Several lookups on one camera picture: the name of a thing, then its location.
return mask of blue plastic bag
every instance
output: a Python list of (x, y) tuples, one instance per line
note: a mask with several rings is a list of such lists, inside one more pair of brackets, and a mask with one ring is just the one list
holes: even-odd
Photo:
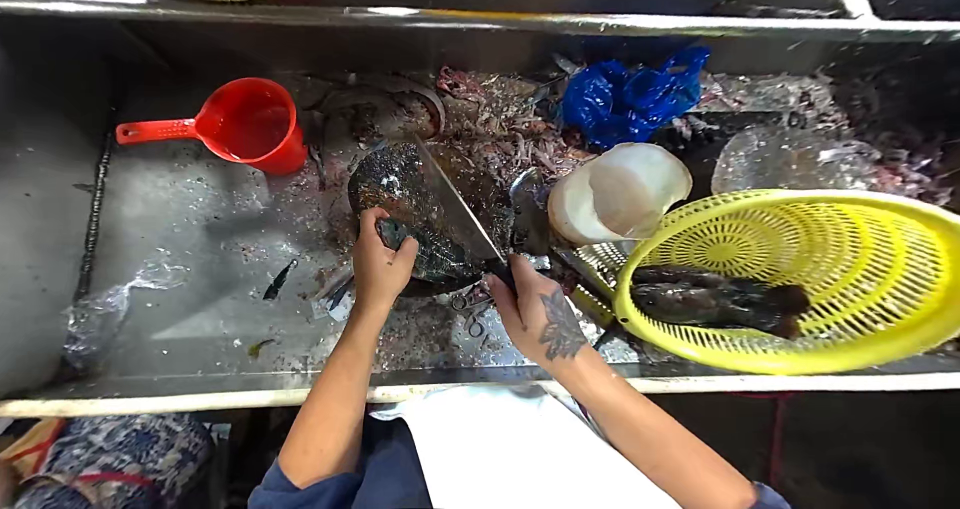
[(645, 142), (700, 100), (700, 70), (709, 55), (707, 48), (683, 49), (659, 69), (630, 71), (618, 61), (591, 65), (570, 78), (563, 120), (604, 150)]

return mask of blue shirt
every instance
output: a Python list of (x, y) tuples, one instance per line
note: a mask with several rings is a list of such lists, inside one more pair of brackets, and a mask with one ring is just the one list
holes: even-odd
[[(402, 418), (364, 417), (357, 471), (338, 473), (305, 489), (290, 482), (276, 462), (253, 489), (250, 509), (392, 509), (433, 507), (413, 436)], [(750, 509), (790, 509), (774, 490), (755, 483)]]

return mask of tattoo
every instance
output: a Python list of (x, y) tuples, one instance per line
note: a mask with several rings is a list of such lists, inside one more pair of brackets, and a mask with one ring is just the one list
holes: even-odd
[(540, 295), (546, 308), (546, 327), (539, 342), (547, 345), (546, 358), (550, 361), (558, 356), (573, 357), (587, 343), (587, 337), (580, 330), (580, 322), (563, 294), (558, 287), (552, 294)]

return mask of red plastic scoop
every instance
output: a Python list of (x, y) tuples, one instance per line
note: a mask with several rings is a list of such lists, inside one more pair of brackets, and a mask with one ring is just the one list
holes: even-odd
[(127, 122), (117, 143), (195, 138), (214, 154), (266, 173), (299, 170), (306, 160), (304, 134), (293, 98), (269, 79), (244, 77), (217, 89), (194, 119)]

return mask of right hand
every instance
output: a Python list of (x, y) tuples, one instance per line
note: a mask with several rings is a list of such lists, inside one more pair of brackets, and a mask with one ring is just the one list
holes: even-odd
[(486, 284), (510, 340), (521, 353), (551, 371), (572, 361), (585, 345), (593, 350), (560, 284), (537, 273), (520, 255), (510, 256), (510, 271), (517, 286), (516, 296), (493, 274)]

